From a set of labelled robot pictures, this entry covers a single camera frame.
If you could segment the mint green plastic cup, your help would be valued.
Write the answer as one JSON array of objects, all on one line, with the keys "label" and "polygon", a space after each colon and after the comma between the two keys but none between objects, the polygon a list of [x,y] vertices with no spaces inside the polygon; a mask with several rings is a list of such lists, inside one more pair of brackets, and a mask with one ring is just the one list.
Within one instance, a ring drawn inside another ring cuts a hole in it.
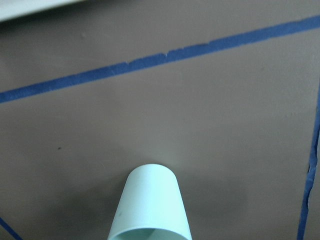
[{"label": "mint green plastic cup", "polygon": [[178,181],[169,168],[145,164],[129,173],[108,239],[192,239]]}]

